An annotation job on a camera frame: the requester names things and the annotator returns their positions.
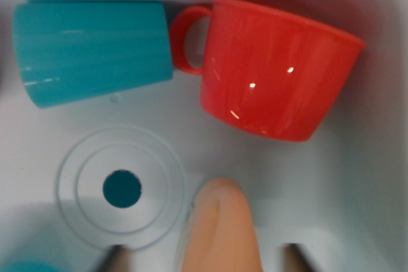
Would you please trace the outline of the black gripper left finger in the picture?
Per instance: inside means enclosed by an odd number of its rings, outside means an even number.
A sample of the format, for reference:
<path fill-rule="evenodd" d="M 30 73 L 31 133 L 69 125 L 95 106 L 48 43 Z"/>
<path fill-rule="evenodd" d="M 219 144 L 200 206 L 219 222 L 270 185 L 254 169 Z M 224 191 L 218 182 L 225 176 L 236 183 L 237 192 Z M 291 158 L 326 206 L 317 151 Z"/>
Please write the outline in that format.
<path fill-rule="evenodd" d="M 95 272 L 130 272 L 131 250 L 124 245 L 113 245 L 101 262 L 96 266 Z"/>

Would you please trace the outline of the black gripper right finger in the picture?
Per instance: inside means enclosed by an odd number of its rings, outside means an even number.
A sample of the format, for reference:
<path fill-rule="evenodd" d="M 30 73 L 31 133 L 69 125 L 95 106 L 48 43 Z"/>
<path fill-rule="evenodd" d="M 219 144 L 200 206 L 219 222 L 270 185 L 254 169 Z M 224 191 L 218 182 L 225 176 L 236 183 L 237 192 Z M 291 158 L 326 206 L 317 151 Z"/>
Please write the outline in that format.
<path fill-rule="evenodd" d="M 316 272 L 317 269 L 298 243 L 288 243 L 282 246 L 283 272 Z"/>

